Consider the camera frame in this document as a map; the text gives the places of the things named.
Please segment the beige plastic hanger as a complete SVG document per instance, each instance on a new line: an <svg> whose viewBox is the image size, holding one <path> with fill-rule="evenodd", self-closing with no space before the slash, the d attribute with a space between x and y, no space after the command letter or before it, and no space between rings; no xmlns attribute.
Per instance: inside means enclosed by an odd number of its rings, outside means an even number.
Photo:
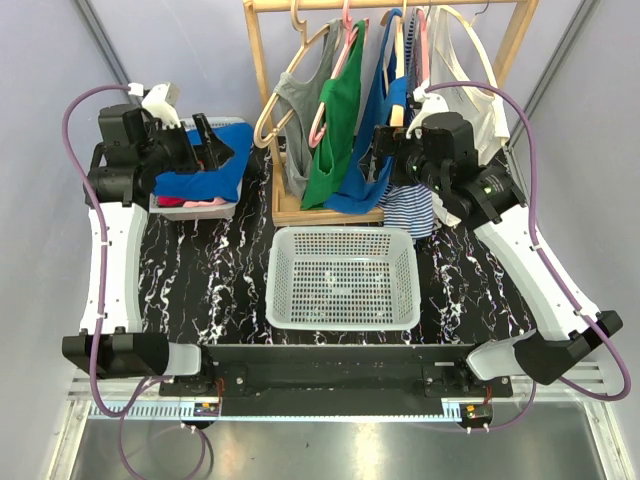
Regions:
<svg viewBox="0 0 640 480"><path fill-rule="evenodd" d="M280 131L294 117L301 121L300 133L315 147L324 134L318 121L324 113L324 105L319 95L324 83L338 75L355 38L352 36L353 20L349 16L348 1L246 1L245 15L249 31L259 90L265 101L255 130L254 144L266 148L277 140ZM301 46L289 66L280 76L280 81L267 96L266 64L262 37L257 14L275 12L288 7L291 24L301 35ZM298 11L319 9L342 9L342 18L323 25L313 36L307 33L307 22L299 18ZM294 76L294 70L316 41L323 42L321 62L308 82L300 82Z"/></svg>

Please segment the grey tank top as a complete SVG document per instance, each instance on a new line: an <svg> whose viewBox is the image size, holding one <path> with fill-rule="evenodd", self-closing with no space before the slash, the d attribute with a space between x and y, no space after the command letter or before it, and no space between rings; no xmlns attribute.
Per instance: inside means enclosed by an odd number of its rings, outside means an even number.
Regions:
<svg viewBox="0 0 640 480"><path fill-rule="evenodd" d="M278 95L274 110L278 114L293 111L291 119L284 125L287 159L284 164L286 188L297 199L304 196L313 162L314 149L308 145L311 125L319 106L319 97L324 83L333 69L333 58L343 35L340 19L328 22L329 30L322 39L322 52L314 74L301 80L296 73L280 75L274 91Z"/></svg>

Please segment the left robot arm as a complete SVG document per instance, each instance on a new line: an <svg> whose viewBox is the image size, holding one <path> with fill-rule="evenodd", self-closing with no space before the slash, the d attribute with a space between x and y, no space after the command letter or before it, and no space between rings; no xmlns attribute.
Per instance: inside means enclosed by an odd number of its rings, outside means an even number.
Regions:
<svg viewBox="0 0 640 480"><path fill-rule="evenodd" d="M233 151L208 118L161 117L155 108L119 104L101 109L101 142L81 172L92 229L89 290L79 332L62 340L62 354L93 380L181 376L196 396L215 386L216 372L195 344L147 332L139 306L139 259L156 179L217 169Z"/></svg>

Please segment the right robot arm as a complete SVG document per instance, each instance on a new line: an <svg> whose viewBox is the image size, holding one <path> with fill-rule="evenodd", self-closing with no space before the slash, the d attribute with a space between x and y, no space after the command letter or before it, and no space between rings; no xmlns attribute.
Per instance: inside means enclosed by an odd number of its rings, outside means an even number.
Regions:
<svg viewBox="0 0 640 480"><path fill-rule="evenodd" d="M372 154L391 161L392 182L438 195L497 258L533 314L532 331L468 354L453 374L460 393L476 396L511 375L549 385L622 328L620 315L586 299L559 264L507 170L480 165L472 125L460 114L432 114L415 130L377 125Z"/></svg>

